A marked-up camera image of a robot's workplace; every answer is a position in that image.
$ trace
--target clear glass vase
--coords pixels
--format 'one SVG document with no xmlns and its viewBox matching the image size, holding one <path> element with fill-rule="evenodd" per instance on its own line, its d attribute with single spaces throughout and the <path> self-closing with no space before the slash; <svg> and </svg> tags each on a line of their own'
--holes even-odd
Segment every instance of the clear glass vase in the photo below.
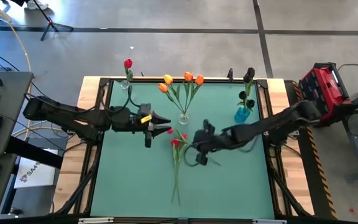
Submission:
<svg viewBox="0 0 358 224">
<path fill-rule="evenodd" d="M 236 114 L 234 115 L 234 120 L 237 124 L 244 124 L 247 120 L 251 110 L 248 109 L 248 107 L 240 106 L 240 108 L 237 110 Z"/>
<path fill-rule="evenodd" d="M 189 110 L 187 110 L 186 113 L 179 111 L 179 123 L 180 124 L 189 123 Z"/>
<path fill-rule="evenodd" d="M 120 86 L 123 90 L 128 90 L 130 85 L 131 85 L 131 83 L 128 80 L 124 80 L 124 81 L 120 82 Z"/>
</svg>

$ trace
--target gray floor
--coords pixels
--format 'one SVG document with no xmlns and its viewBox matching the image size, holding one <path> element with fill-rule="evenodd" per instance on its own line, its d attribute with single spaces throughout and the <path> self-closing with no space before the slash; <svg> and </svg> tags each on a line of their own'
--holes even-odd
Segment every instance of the gray floor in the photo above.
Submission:
<svg viewBox="0 0 358 224">
<path fill-rule="evenodd" d="M 252 0 L 44 2 L 50 3 L 47 14 L 55 22 L 77 28 L 260 28 Z M 45 25 L 37 11 L 14 3 L 0 6 L 16 26 Z M 259 0 L 259 6 L 266 30 L 358 30 L 358 0 Z M 189 70 L 223 77 L 232 67 L 234 76 L 241 77 L 247 67 L 254 67 L 257 77 L 265 78 L 265 63 L 271 63 L 273 76 L 286 80 L 299 80 L 315 62 L 358 63 L 358 35 L 266 35 L 267 60 L 259 34 L 51 32 L 44 42 L 39 41 L 41 32 L 18 34 L 29 53 L 36 85 L 68 104 L 76 103 L 84 76 L 122 75 L 126 58 L 133 59 L 136 75 L 181 75 Z M 0 31 L 0 55 L 27 70 L 12 32 Z M 358 67 L 344 67 L 340 73 L 354 97 Z M 358 182 L 345 181 L 346 175 L 358 173 L 358 164 L 342 124 L 313 133 L 339 218 L 358 221 Z"/>
</svg>

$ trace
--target wooden table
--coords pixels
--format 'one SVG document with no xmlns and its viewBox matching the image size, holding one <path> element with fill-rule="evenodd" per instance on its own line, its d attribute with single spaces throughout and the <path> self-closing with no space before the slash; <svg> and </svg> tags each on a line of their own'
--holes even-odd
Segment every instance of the wooden table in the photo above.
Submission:
<svg viewBox="0 0 358 224">
<path fill-rule="evenodd" d="M 98 92 L 99 79 L 103 77 L 84 77 L 83 84 L 78 98 L 77 107 L 88 109 L 94 106 L 96 95 Z M 105 78 L 123 78 L 123 77 L 105 77 Z M 153 77 L 135 77 L 135 78 L 153 78 Z M 270 95 L 270 101 L 272 104 L 273 113 L 279 113 L 283 109 L 289 107 L 287 98 L 287 92 L 282 79 L 267 79 L 268 90 Z M 262 102 L 265 102 L 264 93 L 260 91 Z M 262 103 L 262 109 L 264 116 L 267 116 L 267 107 Z M 78 144 L 80 139 L 76 136 L 73 137 L 67 144 L 67 147 L 71 147 Z M 299 151 L 298 142 L 292 139 L 288 140 L 288 145 L 297 151 Z M 86 145 L 82 144 L 73 150 L 65 154 L 62 168 L 60 169 L 60 175 L 57 182 L 55 196 L 53 201 L 55 202 L 55 210 L 58 210 L 68 200 L 71 194 L 76 189 L 81 175 L 81 168 L 84 161 Z M 93 148 L 91 153 L 91 159 L 89 160 L 89 167 L 93 162 L 96 147 Z M 301 203 L 303 208 L 310 214 L 314 214 L 313 206 L 311 203 L 308 183 L 306 181 L 305 170 L 303 168 L 302 159 L 290 150 L 286 150 L 284 147 L 281 153 L 283 167 L 285 171 L 285 178 L 287 186 L 291 190 L 292 194 L 296 197 L 297 201 Z M 276 186 L 279 206 L 282 213 L 285 213 L 283 195 L 278 186 Z M 89 183 L 84 190 L 83 199 L 81 203 L 80 212 L 86 207 L 86 201 L 88 199 Z"/>
</svg>

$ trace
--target green table surface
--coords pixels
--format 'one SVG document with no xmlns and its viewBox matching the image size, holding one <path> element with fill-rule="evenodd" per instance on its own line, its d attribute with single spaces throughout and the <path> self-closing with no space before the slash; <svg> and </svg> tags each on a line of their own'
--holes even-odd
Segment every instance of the green table surface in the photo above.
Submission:
<svg viewBox="0 0 358 224">
<path fill-rule="evenodd" d="M 151 103 L 152 109 L 171 119 L 171 126 L 192 140 L 203 120 L 216 127 L 232 126 L 239 102 L 238 94 L 244 84 L 205 83 L 190 105 L 190 122 L 178 123 L 178 109 L 156 83 L 133 83 L 136 103 Z M 182 87 L 182 99 L 185 91 Z M 256 100 L 255 88 L 250 97 Z M 123 105 L 126 94 L 114 82 L 111 105 Z M 137 108 L 129 106 L 133 112 Z M 258 106 L 254 107 L 246 123 L 259 120 Z M 173 135 L 163 133 L 144 147 L 143 133 L 115 133 L 106 131 L 99 163 L 96 187 L 91 207 L 92 216 L 102 217 L 166 217 L 166 218 L 265 218 L 273 219 L 273 205 L 267 176 L 262 138 L 254 139 L 248 153 L 219 151 L 210 154 L 221 166 L 209 162 L 207 166 L 189 167 L 182 161 L 179 171 L 180 205 L 177 197 L 171 201 L 174 186 L 174 166 L 170 140 Z M 243 149 L 250 149 L 252 142 Z M 194 162 L 195 149 L 187 158 Z"/>
</svg>

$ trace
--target orange tulip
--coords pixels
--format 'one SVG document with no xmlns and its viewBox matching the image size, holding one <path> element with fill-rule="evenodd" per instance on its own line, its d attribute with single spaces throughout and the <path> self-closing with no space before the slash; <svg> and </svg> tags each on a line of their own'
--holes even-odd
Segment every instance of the orange tulip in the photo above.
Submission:
<svg viewBox="0 0 358 224">
<path fill-rule="evenodd" d="M 185 80 L 186 82 L 193 80 L 193 74 L 191 72 L 185 72 Z"/>
<path fill-rule="evenodd" d="M 196 78 L 195 83 L 196 83 L 197 85 L 202 85 L 202 84 L 204 83 L 204 76 L 202 76 L 202 75 L 197 75 L 197 78 Z"/>
<path fill-rule="evenodd" d="M 170 75 L 164 75 L 164 81 L 166 84 L 171 85 L 173 83 L 173 78 Z"/>
<path fill-rule="evenodd" d="M 168 87 L 166 86 L 166 84 L 163 83 L 159 83 L 158 84 L 158 88 L 160 89 L 161 92 L 166 93 L 168 91 Z"/>
</svg>

